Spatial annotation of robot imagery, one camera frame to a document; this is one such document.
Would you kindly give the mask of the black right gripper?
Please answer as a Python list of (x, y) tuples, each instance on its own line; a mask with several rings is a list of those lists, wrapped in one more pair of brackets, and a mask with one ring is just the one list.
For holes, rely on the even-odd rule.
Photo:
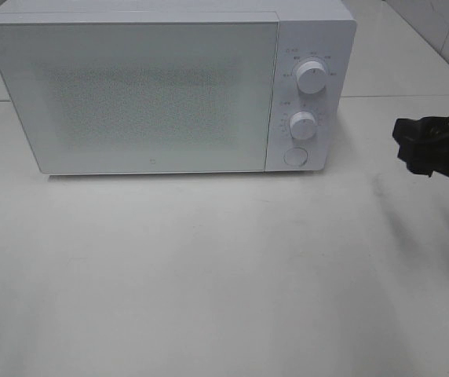
[(449, 117), (399, 118), (392, 138), (399, 145), (397, 157), (412, 174), (449, 177)]

